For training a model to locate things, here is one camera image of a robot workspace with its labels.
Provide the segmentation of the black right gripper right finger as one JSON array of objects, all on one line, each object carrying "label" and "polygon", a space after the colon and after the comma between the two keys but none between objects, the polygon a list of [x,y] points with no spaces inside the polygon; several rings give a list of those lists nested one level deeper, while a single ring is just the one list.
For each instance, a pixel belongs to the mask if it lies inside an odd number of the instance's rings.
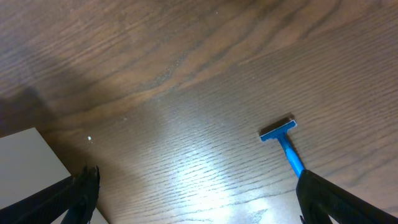
[{"label": "black right gripper right finger", "polygon": [[365,202],[310,170],[303,170],[296,194],[304,224],[397,224],[397,217]]}]

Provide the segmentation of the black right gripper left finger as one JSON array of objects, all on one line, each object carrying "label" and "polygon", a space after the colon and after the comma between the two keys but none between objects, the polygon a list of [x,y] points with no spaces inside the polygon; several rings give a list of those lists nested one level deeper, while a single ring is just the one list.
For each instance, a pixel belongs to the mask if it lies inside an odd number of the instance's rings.
[{"label": "black right gripper left finger", "polygon": [[99,198],[100,171],[84,167],[46,189],[1,209],[1,223],[52,223],[64,215],[62,223],[87,224]]}]

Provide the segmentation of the white cardboard box pink inside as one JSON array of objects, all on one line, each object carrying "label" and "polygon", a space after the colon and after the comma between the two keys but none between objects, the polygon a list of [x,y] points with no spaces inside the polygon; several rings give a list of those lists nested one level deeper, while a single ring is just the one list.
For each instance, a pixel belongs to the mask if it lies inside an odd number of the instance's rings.
[{"label": "white cardboard box pink inside", "polygon": [[[1,138],[1,209],[69,176],[73,175],[35,128]],[[62,223],[63,218],[52,223]],[[89,223],[106,220],[95,208]]]}]

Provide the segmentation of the blue disposable razor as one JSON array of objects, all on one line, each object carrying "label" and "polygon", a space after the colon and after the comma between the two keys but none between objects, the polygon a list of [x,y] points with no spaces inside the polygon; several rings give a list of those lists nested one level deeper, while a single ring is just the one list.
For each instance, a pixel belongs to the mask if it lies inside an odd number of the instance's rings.
[{"label": "blue disposable razor", "polygon": [[296,126],[297,122],[293,117],[284,117],[275,123],[262,128],[259,131],[259,137],[262,142],[266,142],[270,139],[278,140],[290,166],[292,167],[292,170],[299,178],[305,168],[288,135],[289,130],[295,128]]}]

